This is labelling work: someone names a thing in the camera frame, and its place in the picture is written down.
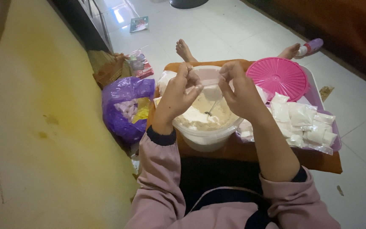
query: spray bottle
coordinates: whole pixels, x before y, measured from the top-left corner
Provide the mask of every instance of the spray bottle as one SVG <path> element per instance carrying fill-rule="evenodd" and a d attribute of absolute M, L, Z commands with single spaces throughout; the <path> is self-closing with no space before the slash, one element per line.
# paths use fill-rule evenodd
<path fill-rule="evenodd" d="M 324 42 L 320 38 L 316 38 L 300 46 L 296 56 L 301 57 L 306 54 L 312 53 L 323 46 Z"/>

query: black cuff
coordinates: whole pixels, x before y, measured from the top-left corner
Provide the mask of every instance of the black cuff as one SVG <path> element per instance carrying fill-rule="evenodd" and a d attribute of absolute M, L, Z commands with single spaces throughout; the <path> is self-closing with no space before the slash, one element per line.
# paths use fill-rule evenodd
<path fill-rule="evenodd" d="M 161 146 L 173 145 L 176 142 L 176 130 L 173 128 L 173 132 L 170 135 L 161 135 L 156 133 L 152 129 L 152 125 L 146 131 L 146 134 L 153 143 Z"/>
<path fill-rule="evenodd" d="M 297 172 L 296 176 L 292 179 L 292 182 L 306 182 L 308 179 L 308 174 L 306 170 L 300 166 L 299 172 Z"/>

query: pink sleeve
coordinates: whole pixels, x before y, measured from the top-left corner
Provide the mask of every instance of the pink sleeve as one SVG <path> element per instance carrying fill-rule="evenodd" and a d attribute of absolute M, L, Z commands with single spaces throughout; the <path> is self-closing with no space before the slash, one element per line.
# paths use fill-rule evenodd
<path fill-rule="evenodd" d="M 305 182 L 272 182 L 260 175 L 263 195 L 272 201 L 270 217 L 277 217 L 284 229 L 339 229 L 340 224 L 327 211 L 326 204 L 306 169 Z"/>
<path fill-rule="evenodd" d="M 180 155 L 177 144 L 155 144 L 145 133 L 140 141 L 142 173 L 126 229 L 164 229 L 183 218 L 186 204 L 179 188 Z"/>

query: hand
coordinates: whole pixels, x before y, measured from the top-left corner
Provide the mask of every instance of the hand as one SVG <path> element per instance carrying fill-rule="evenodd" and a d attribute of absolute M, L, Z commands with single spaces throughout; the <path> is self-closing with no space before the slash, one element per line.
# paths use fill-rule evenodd
<path fill-rule="evenodd" d="M 221 67 L 220 74 L 223 78 L 218 85 L 228 107 L 234 114 L 251 121 L 259 114 L 259 110 L 264 110 L 263 107 L 269 112 L 262 102 L 254 82 L 245 75 L 238 61 L 224 64 Z M 234 91 L 229 86 L 231 80 L 233 81 Z"/>
<path fill-rule="evenodd" d="M 155 111 L 152 124 L 155 132 L 169 135 L 173 131 L 173 119 L 187 111 L 203 90 L 200 78 L 192 70 L 191 65 L 183 62 L 176 77 L 169 81 Z M 193 89 L 186 94 L 186 88 L 191 86 Z"/>

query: pink lid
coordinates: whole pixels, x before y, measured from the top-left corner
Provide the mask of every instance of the pink lid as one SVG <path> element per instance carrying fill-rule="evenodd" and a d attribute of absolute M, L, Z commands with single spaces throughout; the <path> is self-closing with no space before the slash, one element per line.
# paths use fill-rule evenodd
<path fill-rule="evenodd" d="M 280 58 L 268 57 L 255 61 L 249 66 L 246 75 L 255 84 L 273 94 L 286 95 L 288 102 L 299 100 L 310 88 L 306 73 L 295 62 Z"/>

